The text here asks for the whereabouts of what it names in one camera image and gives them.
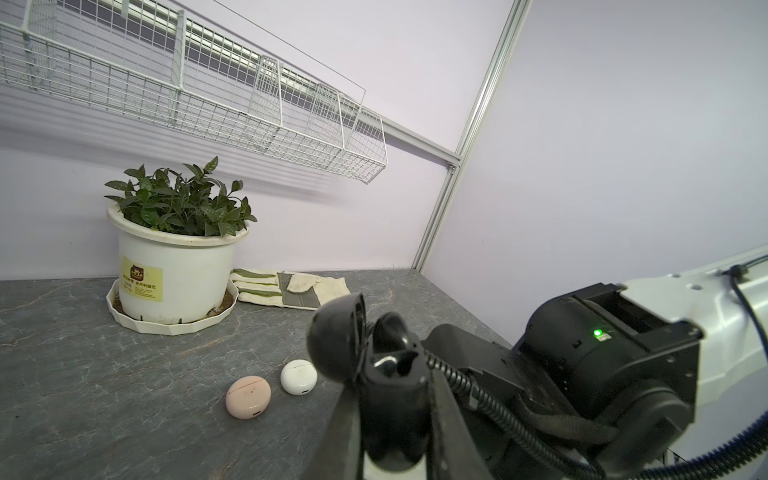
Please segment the black earbud charging case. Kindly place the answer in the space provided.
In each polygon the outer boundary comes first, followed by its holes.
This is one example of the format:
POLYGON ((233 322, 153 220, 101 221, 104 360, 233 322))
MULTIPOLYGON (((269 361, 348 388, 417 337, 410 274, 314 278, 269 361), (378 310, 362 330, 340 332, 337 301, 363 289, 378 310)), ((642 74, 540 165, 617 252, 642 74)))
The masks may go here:
POLYGON ((355 388, 362 444, 373 463, 405 471, 421 460, 431 435, 426 355, 410 330, 410 349, 375 353, 376 321, 367 321, 360 293, 330 301, 311 320, 307 350, 319 374, 355 388))

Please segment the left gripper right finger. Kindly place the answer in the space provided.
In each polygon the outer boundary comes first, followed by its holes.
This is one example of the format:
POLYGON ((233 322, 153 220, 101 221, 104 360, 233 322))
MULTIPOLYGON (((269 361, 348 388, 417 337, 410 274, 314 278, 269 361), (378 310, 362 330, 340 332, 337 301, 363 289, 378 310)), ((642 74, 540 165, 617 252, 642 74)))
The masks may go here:
POLYGON ((429 374, 431 440, 427 456, 427 478, 492 479, 445 376, 434 370, 429 374))

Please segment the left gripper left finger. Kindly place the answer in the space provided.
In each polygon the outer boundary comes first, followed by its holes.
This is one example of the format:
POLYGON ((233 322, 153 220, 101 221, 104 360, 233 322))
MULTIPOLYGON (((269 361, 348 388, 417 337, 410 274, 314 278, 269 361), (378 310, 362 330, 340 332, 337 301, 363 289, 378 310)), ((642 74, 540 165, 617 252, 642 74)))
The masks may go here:
POLYGON ((345 385, 315 452, 301 475, 308 480, 360 480, 364 449, 358 395, 345 385))

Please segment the black earbud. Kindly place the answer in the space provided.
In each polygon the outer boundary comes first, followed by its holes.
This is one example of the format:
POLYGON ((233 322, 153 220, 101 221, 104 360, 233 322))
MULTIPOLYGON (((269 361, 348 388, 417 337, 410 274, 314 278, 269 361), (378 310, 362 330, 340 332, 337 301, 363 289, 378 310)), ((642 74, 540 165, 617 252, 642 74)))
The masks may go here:
POLYGON ((383 314, 375 323, 372 333, 375 353, 397 352, 411 348, 410 331, 397 312, 383 314))

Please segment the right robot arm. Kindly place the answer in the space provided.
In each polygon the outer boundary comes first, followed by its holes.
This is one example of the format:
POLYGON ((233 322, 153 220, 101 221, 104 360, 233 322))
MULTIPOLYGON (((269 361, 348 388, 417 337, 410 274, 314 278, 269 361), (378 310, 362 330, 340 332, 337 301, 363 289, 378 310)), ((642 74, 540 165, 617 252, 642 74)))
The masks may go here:
POLYGON ((758 417, 670 465, 698 409, 767 365, 767 251, 554 297, 511 348, 450 324, 425 338, 494 479, 716 479, 763 456, 758 417))

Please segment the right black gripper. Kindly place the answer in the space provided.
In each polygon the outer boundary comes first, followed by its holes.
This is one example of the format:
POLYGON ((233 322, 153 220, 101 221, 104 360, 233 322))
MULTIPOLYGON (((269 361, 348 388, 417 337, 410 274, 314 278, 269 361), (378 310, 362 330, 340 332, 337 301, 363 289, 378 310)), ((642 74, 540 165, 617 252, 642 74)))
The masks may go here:
MULTIPOLYGON (((510 408, 522 382, 507 364, 511 350, 450 324, 435 327, 422 341, 432 354, 473 377, 478 385, 510 408)), ((462 415, 475 447, 496 479, 538 479, 540 465, 487 416, 464 409, 462 415)))

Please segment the pink earbud charging case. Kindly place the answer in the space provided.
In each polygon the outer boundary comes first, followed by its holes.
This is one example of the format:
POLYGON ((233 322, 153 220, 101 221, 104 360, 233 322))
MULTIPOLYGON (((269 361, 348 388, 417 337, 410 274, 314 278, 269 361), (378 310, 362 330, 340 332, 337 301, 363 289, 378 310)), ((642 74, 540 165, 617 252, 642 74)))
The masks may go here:
POLYGON ((268 407, 272 389, 260 376, 246 376, 236 380, 228 389, 225 406, 228 413, 241 420, 253 419, 268 407))

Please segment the white earbud charging case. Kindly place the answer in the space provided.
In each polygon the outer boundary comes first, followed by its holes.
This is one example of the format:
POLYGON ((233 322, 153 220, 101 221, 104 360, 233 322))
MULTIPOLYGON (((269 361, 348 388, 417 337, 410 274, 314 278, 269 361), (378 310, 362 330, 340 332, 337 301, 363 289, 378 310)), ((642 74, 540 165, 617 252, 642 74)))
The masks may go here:
POLYGON ((286 363, 280 374, 283 390, 293 396, 303 396, 311 392, 317 383, 318 373, 314 365, 304 359, 286 363))

